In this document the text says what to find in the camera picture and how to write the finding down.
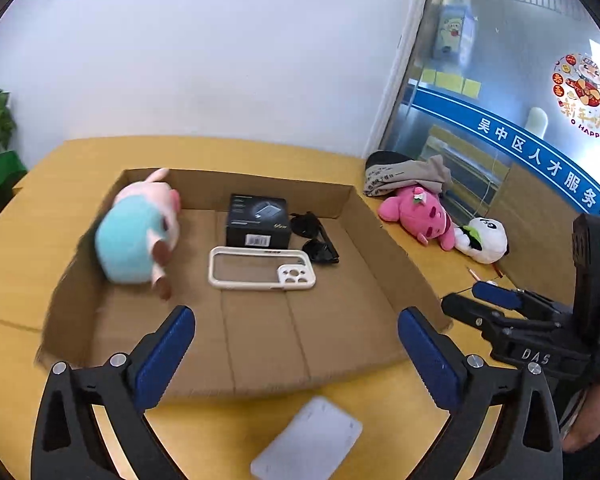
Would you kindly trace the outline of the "person's right hand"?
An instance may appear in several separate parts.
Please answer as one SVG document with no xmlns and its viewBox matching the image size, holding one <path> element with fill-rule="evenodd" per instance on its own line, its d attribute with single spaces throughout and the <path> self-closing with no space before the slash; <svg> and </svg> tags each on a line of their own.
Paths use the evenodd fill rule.
<svg viewBox="0 0 600 480">
<path fill-rule="evenodd" d="M 600 436 L 600 385 L 592 385 L 585 396 L 582 408 L 568 434 L 562 439 L 562 449 L 567 453 L 579 451 Z"/>
</svg>

